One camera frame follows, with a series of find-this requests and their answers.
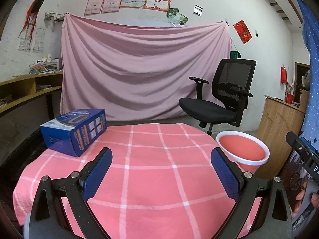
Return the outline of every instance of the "black office chair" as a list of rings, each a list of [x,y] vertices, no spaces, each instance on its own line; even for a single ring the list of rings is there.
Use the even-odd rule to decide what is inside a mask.
[[[199,126],[206,128],[212,135],[213,125],[228,123],[239,127],[242,115],[248,107],[248,97],[251,81],[255,71],[256,61],[245,59],[222,59],[212,82],[212,94],[220,100],[225,108],[209,101],[202,100],[203,84],[208,81],[189,77],[197,84],[197,99],[181,98],[180,107],[191,117],[200,121]]]

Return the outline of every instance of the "mesh backrest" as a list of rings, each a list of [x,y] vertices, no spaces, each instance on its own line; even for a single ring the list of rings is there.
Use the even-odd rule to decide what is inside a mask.
[[[237,111],[239,96],[231,87],[235,86],[249,92],[256,61],[245,59],[222,59],[212,82],[213,96],[226,108]]]

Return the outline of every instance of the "pink curtain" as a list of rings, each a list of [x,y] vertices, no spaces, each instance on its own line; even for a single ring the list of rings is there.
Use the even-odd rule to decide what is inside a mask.
[[[184,115],[178,100],[196,97],[188,78],[212,81],[221,59],[229,58],[228,28],[132,27],[66,15],[61,112],[105,109],[109,121]],[[218,102],[210,85],[204,85],[203,99]]]

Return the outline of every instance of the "white bucket rim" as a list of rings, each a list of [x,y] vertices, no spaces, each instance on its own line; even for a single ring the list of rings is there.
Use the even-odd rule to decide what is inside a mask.
[[[237,135],[237,136],[241,136],[241,137],[245,137],[245,138],[253,140],[254,142],[256,142],[258,145],[260,145],[263,148],[263,150],[265,151],[265,158],[262,160],[259,160],[259,161],[252,161],[252,160],[243,159],[243,158],[236,156],[236,155],[232,154],[231,152],[227,151],[220,143],[220,138],[227,136],[227,135]],[[216,136],[216,142],[218,143],[218,145],[221,147],[221,149],[224,152],[230,154],[230,156],[235,158],[235,160],[241,164],[252,165],[252,166],[263,165],[268,161],[269,156],[270,156],[270,152],[269,152],[268,147],[262,141],[260,141],[258,138],[254,137],[254,136],[251,136],[251,135],[243,133],[243,132],[239,132],[239,131],[220,132]]]

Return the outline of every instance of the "human hand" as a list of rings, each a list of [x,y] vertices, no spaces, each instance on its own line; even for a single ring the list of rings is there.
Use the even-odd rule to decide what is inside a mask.
[[[300,210],[302,200],[303,200],[303,198],[304,198],[304,196],[305,196],[305,193],[306,193],[307,184],[308,184],[308,182],[304,182],[304,184],[303,184],[304,190],[302,190],[302,192],[300,192],[300,193],[296,196],[296,200],[299,200],[299,201],[298,201],[297,204],[295,205],[295,210],[293,211],[293,214],[291,215],[292,218],[294,218],[295,216],[297,216],[297,213],[298,213],[299,210]],[[317,193],[312,194],[311,203],[312,203],[312,205],[313,205],[315,208],[318,208],[318,207],[319,207],[319,194],[317,194]]]

